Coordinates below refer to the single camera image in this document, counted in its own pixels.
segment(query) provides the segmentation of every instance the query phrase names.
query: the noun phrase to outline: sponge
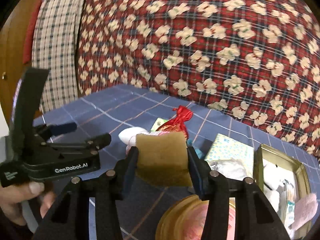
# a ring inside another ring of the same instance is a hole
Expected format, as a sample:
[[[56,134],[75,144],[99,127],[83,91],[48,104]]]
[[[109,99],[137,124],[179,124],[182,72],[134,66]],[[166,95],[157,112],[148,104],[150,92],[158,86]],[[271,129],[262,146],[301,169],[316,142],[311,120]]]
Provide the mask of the sponge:
[[[192,186],[183,132],[160,136],[138,134],[136,174],[154,186]]]

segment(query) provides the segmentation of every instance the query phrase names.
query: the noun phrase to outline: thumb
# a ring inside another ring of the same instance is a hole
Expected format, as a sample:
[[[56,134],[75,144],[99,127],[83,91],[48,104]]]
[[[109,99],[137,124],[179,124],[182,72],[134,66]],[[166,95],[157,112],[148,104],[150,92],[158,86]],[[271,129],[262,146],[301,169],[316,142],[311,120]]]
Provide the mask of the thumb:
[[[6,203],[20,203],[39,196],[44,191],[44,183],[31,181],[22,185],[0,188],[0,198]]]

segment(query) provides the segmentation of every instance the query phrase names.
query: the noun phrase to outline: table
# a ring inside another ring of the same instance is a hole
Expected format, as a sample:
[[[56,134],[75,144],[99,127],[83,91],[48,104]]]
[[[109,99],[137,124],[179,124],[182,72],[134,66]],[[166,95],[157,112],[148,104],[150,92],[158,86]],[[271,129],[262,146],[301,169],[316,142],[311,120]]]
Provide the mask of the table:
[[[80,98],[35,119],[34,125],[44,122],[46,124],[77,123],[78,129],[75,132],[54,137],[53,142],[80,142],[88,137],[109,132],[112,142],[108,147],[100,150],[101,169],[80,176],[82,179],[90,179],[112,169],[118,160],[125,158],[126,145],[118,138],[118,134],[123,129],[140,126],[150,130],[158,117],[164,119],[174,117],[175,112],[172,109],[179,105],[187,106],[193,111],[192,119],[185,122],[185,125],[188,128],[189,137],[194,140],[194,146],[199,147],[204,153],[208,152],[218,133],[253,146],[255,150],[260,144],[267,144],[305,165],[311,192],[317,193],[320,198],[319,164],[315,157],[302,149],[238,122],[219,111],[134,86],[118,85]],[[57,181],[55,187],[59,191],[67,182],[68,179]],[[124,239],[154,239],[157,224],[164,212],[177,200],[188,195],[190,193],[186,187],[153,187],[136,177],[129,197],[117,202]],[[90,239],[94,240],[96,239],[94,199],[90,199],[89,205]],[[319,215],[320,207],[313,218],[313,223]]]

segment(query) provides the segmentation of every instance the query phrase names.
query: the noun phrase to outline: pink plush toy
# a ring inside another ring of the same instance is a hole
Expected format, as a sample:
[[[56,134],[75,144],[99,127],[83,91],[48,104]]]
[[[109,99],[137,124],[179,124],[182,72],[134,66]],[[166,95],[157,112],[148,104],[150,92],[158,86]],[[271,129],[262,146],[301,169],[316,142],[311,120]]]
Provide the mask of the pink plush toy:
[[[305,223],[311,220],[317,212],[317,196],[311,193],[300,199],[294,208],[294,222],[291,225],[292,230],[297,230]]]

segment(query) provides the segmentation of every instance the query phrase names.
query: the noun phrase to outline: red satin pouch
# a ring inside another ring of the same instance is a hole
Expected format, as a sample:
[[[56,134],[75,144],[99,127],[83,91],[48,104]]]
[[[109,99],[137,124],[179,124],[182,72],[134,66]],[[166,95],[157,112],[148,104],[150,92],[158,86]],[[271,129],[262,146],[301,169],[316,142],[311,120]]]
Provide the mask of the red satin pouch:
[[[189,121],[192,118],[193,112],[185,106],[179,106],[178,108],[172,109],[172,111],[177,111],[177,116],[165,122],[157,129],[157,131],[182,131],[184,133],[185,139],[187,140],[189,138],[189,134],[184,122]]]

